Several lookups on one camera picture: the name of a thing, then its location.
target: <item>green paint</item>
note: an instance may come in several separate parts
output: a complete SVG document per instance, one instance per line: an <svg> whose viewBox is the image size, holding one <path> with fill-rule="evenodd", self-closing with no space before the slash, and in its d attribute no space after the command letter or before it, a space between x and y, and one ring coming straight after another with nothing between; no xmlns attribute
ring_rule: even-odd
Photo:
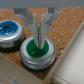
<svg viewBox="0 0 84 84"><path fill-rule="evenodd" d="M48 50L49 50L49 45L48 45L47 41L45 41L43 49L39 49L36 46L34 39L31 40L27 45L27 52L28 52L29 56L32 58L41 57L41 56L45 55L48 52Z"/></svg>

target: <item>speckled brown surface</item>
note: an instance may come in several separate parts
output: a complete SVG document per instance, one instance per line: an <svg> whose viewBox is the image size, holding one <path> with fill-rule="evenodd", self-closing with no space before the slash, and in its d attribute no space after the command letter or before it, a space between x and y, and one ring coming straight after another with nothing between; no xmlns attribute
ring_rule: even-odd
<svg viewBox="0 0 84 84"><path fill-rule="evenodd" d="M44 14L47 8L32 8L30 9L33 13L37 14L37 22L40 23L41 14ZM32 36L32 34L28 31L28 27L25 23L20 20L12 9L0 9L0 21L2 20L16 20L20 22L25 31L25 37L28 38ZM52 27L50 27L50 32L47 33L47 37L50 38L55 46L56 46L56 58L61 54L60 50L64 49L70 38L73 36L78 26L84 19L84 7L71 7L71 8L62 8L61 14L57 17L57 19L52 23ZM6 57L8 57L13 62L17 63L21 67L21 57L20 51L14 52L0 52ZM36 75L38 78L43 79L51 69L46 69L45 71L40 72L31 72Z"/></svg>

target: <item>cylindrical container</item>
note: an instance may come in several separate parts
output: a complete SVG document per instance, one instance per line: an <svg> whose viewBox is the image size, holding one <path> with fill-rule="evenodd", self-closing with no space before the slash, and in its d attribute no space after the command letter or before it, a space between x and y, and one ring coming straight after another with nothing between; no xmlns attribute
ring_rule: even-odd
<svg viewBox="0 0 84 84"><path fill-rule="evenodd" d="M23 26L15 20L0 21L0 48L18 45L24 39Z"/></svg>
<svg viewBox="0 0 84 84"><path fill-rule="evenodd" d="M22 58L22 62L23 62L24 65L26 65L27 67L29 67L31 69L35 69L35 70L45 69L48 66L50 66L54 62L54 60L55 60L55 54L56 54L55 45L54 45L54 43L49 38L46 38L45 41L47 42L48 46L45 45L45 49L44 49L44 51L42 51L45 54L42 53L43 54L43 55L41 54L42 56L35 56L34 57L33 54L35 52L32 52L32 56L31 56L31 52L29 52L27 50L28 47L31 50L34 49L34 48L32 49L32 47L34 46L33 44L29 45L30 42L33 39L34 39L33 37L27 38L22 43L22 45L20 47L20 55L21 55L21 58Z"/></svg>

